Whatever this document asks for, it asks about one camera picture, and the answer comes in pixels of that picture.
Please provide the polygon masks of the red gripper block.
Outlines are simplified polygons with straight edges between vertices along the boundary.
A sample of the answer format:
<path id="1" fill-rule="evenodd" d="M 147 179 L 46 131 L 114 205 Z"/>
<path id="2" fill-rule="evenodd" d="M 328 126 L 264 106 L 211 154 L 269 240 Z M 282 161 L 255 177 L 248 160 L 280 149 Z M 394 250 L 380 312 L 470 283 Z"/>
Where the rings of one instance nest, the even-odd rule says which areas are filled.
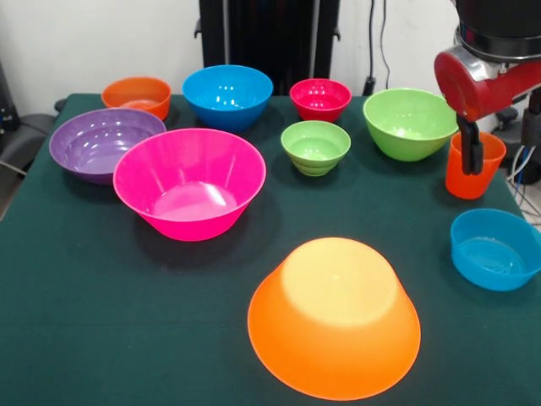
<path id="1" fill-rule="evenodd" d="M 484 148 L 475 122 L 506 107 L 540 86 L 540 62 L 484 61 L 465 48 L 449 48 L 434 60 L 434 74 L 447 104 L 458 114 L 462 171 L 479 175 Z M 528 107 L 522 115 L 521 142 L 540 144 L 540 112 Z"/>

